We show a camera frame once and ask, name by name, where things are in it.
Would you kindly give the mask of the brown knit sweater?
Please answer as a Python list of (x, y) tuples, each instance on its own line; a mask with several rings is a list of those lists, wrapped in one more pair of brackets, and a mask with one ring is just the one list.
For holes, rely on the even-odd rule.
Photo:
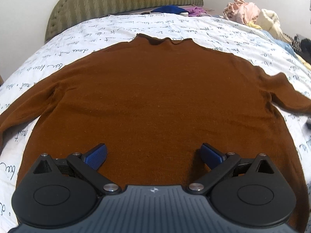
[(36, 119), (19, 178), (40, 153), (86, 152), (105, 143), (100, 173), (120, 186), (187, 185), (206, 172), (198, 148), (250, 158), (266, 153), (296, 198), (290, 224), (304, 232), (308, 191), (280, 113), (310, 114), (309, 98), (283, 73), (243, 58), (144, 34), (69, 64), (1, 114), (1, 132)]

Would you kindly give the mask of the pink clothes pile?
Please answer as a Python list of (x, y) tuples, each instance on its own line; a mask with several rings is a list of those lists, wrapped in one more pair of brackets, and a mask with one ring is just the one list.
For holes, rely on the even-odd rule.
[(247, 25), (250, 21), (255, 21), (259, 13), (260, 9), (255, 3), (234, 0), (224, 8), (223, 16), (227, 20)]

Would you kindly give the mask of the white script-print bed sheet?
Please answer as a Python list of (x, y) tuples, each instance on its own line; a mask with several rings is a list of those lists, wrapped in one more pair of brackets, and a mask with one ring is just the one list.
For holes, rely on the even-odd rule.
[[(269, 75), (284, 73), (295, 90), (310, 98), (310, 70), (265, 33), (215, 17), (174, 14), (108, 16), (85, 21), (52, 38), (1, 86), (1, 114), (17, 98), (45, 77), (97, 50), (131, 41), (137, 34), (172, 40), (193, 39), (197, 44), (242, 57)], [(307, 117), (278, 108), (303, 167), (310, 204), (310, 130)], [(1, 232), (17, 226), (11, 198), (23, 153), (38, 118), (9, 129), (1, 153)]]

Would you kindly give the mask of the yellow garment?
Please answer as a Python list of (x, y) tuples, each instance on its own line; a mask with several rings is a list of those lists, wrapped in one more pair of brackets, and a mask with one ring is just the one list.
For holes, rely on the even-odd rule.
[(296, 54), (298, 60), (308, 69), (311, 70), (311, 64), (308, 63), (307, 61), (305, 61), (301, 56), (299, 56), (298, 54)]

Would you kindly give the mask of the light blue garment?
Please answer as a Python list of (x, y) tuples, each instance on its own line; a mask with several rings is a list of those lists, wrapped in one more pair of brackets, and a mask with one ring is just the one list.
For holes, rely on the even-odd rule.
[(272, 37), (272, 35), (270, 33), (268, 33), (266, 30), (261, 30), (261, 32), (267, 36), (271, 41), (273, 41), (274, 43), (276, 43), (278, 46), (280, 46), (281, 48), (283, 48), (284, 50), (286, 50), (288, 53), (290, 53), (290, 55), (292, 55), (293, 57), (295, 57), (295, 59), (298, 59), (296, 53), (294, 52), (293, 48), (290, 46), (290, 44), (285, 43), (279, 39), (275, 39)]

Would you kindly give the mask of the dark patterned garment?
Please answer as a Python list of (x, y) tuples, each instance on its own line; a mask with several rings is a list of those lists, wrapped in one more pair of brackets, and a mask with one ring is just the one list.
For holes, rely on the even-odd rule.
[(296, 34), (292, 40), (292, 47), (296, 53), (300, 53), (310, 58), (310, 39), (300, 34)]

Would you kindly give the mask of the cream white garment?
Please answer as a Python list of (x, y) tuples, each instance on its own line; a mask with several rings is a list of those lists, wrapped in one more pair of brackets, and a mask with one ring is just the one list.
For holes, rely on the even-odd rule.
[(273, 10), (262, 9), (256, 19), (256, 24), (267, 31), (274, 39), (290, 44), (292, 40), (283, 33), (279, 17)]

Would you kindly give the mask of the purple cloth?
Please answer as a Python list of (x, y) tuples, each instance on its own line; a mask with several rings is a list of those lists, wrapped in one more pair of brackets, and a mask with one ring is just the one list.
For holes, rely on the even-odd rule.
[(188, 12), (189, 17), (203, 17), (203, 16), (211, 17), (211, 15), (202, 7), (192, 6), (186, 8), (186, 11)]

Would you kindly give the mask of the dark blue cloth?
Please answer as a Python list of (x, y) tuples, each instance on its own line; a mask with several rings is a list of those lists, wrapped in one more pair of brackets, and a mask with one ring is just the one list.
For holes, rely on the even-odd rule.
[(188, 12), (187, 10), (175, 5), (161, 6), (150, 11), (150, 13), (169, 13), (169, 14), (181, 14), (187, 12)]

